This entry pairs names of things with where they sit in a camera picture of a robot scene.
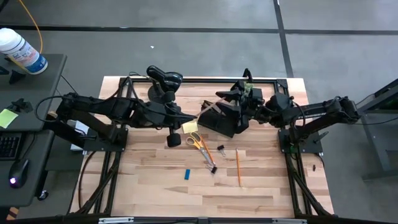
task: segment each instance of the wooden table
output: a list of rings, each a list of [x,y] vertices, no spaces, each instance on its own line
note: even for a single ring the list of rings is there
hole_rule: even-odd
[[[100,98],[107,98],[118,87],[120,77],[104,77]],[[288,78],[290,95],[300,105],[308,104],[303,79]],[[182,111],[197,114],[203,100],[216,101],[216,91],[226,91],[231,83],[183,83],[176,93]],[[135,83],[139,97],[147,100],[149,83]],[[274,89],[270,84],[255,84],[268,100]],[[98,116],[109,123],[104,116]],[[168,129],[130,128],[126,151],[119,168],[112,216],[149,217],[293,217],[292,201],[284,155],[280,153],[277,130],[269,124],[250,121],[250,127],[233,139],[199,126],[218,166],[215,175],[205,167],[200,152],[182,144],[168,148]],[[225,146],[226,157],[216,148]],[[239,149],[242,185],[239,187],[235,148]],[[97,187],[104,153],[89,162],[82,182],[82,203]],[[333,213],[325,171],[318,157],[302,155],[307,185],[324,208]],[[184,180],[191,169],[189,180]],[[300,207],[303,209],[301,191]],[[76,211],[77,190],[71,212]]]

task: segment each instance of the sticky note pad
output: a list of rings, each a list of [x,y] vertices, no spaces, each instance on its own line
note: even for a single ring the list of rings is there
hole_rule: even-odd
[[[190,121],[182,124],[182,132],[184,134],[192,133],[198,131],[198,123],[197,121]]]
[[[4,109],[0,113],[0,126],[7,128],[11,122],[18,117],[18,114],[12,112],[11,110]]]

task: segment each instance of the orange scissors handle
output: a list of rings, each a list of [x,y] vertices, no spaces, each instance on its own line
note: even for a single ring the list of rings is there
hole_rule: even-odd
[[[198,148],[198,149],[202,148],[201,144],[199,144],[199,142],[198,142],[196,139],[194,139],[193,137],[187,137],[187,139],[185,140],[185,142],[186,142],[188,145],[195,146],[195,147]]]
[[[200,147],[204,147],[203,145],[203,139],[201,138],[200,134],[196,133],[196,132],[192,132],[190,133],[192,139],[194,139]]]

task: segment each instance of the black metal frame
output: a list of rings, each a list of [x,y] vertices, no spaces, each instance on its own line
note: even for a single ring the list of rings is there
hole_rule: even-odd
[[[251,80],[251,77],[247,78],[186,78],[185,83],[235,83],[237,80]],[[133,82],[150,82],[142,77],[132,78]],[[252,79],[253,83],[271,84],[274,87],[274,91],[279,91],[282,87],[284,94],[289,95],[286,79]],[[120,89],[118,96],[121,96],[123,90]],[[131,97],[131,87],[127,88],[127,97]],[[116,190],[116,180],[118,178],[119,163],[121,160],[121,152],[115,152],[115,158],[112,166],[109,167],[109,160],[112,152],[105,152],[103,168],[101,171],[101,178],[97,189],[93,192],[92,196],[87,200],[84,206],[75,213],[69,213],[65,216],[57,217],[43,217],[43,218],[32,218],[32,219],[21,219],[15,220],[14,223],[98,223],[99,218],[112,218],[111,211],[113,206],[113,198]],[[297,170],[295,169],[292,162],[292,154],[295,154],[297,161]],[[134,222],[150,223],[156,222],[183,222],[189,220],[190,222],[196,222],[197,224],[209,224],[209,223],[367,223],[376,224],[382,222],[374,222],[367,220],[354,220],[348,218],[338,218],[335,215],[329,214],[322,206],[317,202],[316,198],[312,195],[308,189],[305,181],[303,163],[301,153],[298,150],[296,153],[285,153],[285,161],[287,166],[288,180],[290,185],[290,194],[292,196],[292,207],[294,210],[294,218],[207,218],[207,217],[133,217]],[[101,203],[103,200],[103,190],[106,184],[111,181],[108,192],[108,199],[103,212],[101,212]],[[297,189],[295,183],[298,183],[299,187],[303,192],[303,199],[305,205],[305,212],[302,213],[299,207],[299,200],[297,197]],[[91,208],[94,207],[94,213],[88,214]],[[318,215],[312,215],[312,207],[318,213]]]
[[[362,106],[358,108],[358,111],[362,115],[361,121],[363,124],[365,124],[363,127],[366,133],[366,137],[371,147],[376,151],[382,168],[382,171],[380,172],[362,176],[363,180],[373,180],[378,178],[398,176],[398,169],[392,168],[390,164],[390,159],[387,154],[387,151],[389,149],[381,149],[380,147],[376,146],[374,142],[375,135],[374,133],[371,132],[370,128],[367,126],[367,124],[369,124],[368,114],[371,113],[396,114],[398,116],[397,110],[380,109],[380,107],[383,107],[392,100],[398,100],[398,79],[394,80],[390,84],[386,85],[385,87],[375,92],[374,99],[367,101],[367,103],[362,103]]]
[[[286,79],[277,79],[277,78],[266,78],[266,79],[253,79],[252,77],[246,77],[245,75],[242,77],[243,79],[247,79],[252,81],[252,83],[261,83],[261,84],[271,84],[274,87],[274,91],[277,92],[279,91],[279,88],[282,88],[284,91],[284,94],[289,95],[288,91],[288,86],[287,86],[287,80]],[[235,83],[239,79],[242,78],[186,78],[184,79],[184,83]],[[121,78],[119,81],[119,84],[124,81],[125,78]],[[150,80],[147,80],[142,77],[132,77],[131,78],[133,82],[146,82],[150,83]],[[121,88],[118,92],[118,96],[121,96],[123,92],[123,89]],[[128,86],[127,88],[127,97],[131,97],[131,87]],[[114,191],[116,188],[116,180],[118,178],[118,172],[117,170],[119,169],[119,163],[121,159],[121,152],[116,152],[113,164],[111,168],[108,170],[109,167],[109,160],[111,158],[111,153],[112,152],[105,152],[105,157],[104,157],[104,162],[102,166],[102,171],[101,171],[101,177],[100,177],[100,182],[98,188],[95,190],[93,195],[90,197],[90,199],[85,203],[85,205],[77,211],[76,213],[85,213],[87,214],[92,206],[94,206],[94,213],[97,214],[103,214],[103,215],[109,215],[111,214],[112,211],[112,206],[113,206],[113,197],[114,197]],[[295,188],[295,180],[301,181],[299,186],[303,187],[306,186],[305,182],[305,175],[304,175],[304,168],[303,168],[303,163],[301,159],[300,153],[295,153],[295,156],[297,158],[297,168],[298,170],[295,170],[293,166],[289,166],[289,164],[292,164],[291,161],[291,156],[290,153],[285,153],[285,159],[287,163],[287,171],[288,171],[288,178],[289,178],[289,184],[290,184],[290,193],[292,194],[292,204],[293,204],[293,210],[294,214],[296,215],[301,215],[302,212],[300,211],[299,208],[299,203],[298,203],[298,197],[297,197],[297,191]],[[111,186],[109,188],[109,194],[108,194],[108,199],[106,202],[105,210],[103,213],[100,212],[101,210],[101,204],[102,204],[102,199],[103,199],[103,189],[105,188],[106,184],[111,181]],[[311,204],[310,200],[307,198],[305,192],[308,191],[308,188],[304,190],[304,202],[305,202],[305,214],[311,215]]]

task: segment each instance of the keyboard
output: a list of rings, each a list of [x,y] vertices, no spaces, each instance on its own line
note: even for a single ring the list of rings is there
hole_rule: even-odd
[[[0,132],[0,161],[18,159],[24,136],[24,133]]]

